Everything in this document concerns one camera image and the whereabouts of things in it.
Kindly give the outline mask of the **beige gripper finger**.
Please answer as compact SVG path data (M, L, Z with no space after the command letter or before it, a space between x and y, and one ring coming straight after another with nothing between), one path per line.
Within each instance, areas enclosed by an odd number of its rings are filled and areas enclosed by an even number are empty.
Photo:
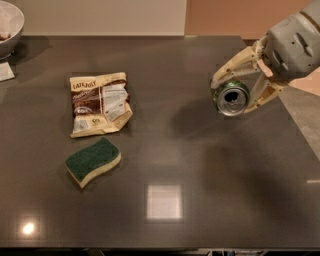
M255 41L225 63L212 76L210 87L218 89L223 83L236 80L242 76L257 73L263 65L264 49L267 37Z
M265 74L261 74L250 91L249 104L244 113L252 112L275 99L287 85L288 82L279 77L267 77Z

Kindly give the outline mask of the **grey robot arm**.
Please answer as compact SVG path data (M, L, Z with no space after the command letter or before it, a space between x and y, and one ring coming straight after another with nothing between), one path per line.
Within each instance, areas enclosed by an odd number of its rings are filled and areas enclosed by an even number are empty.
M320 0L313 0L215 72L210 84L213 103L225 116L249 113L319 65Z

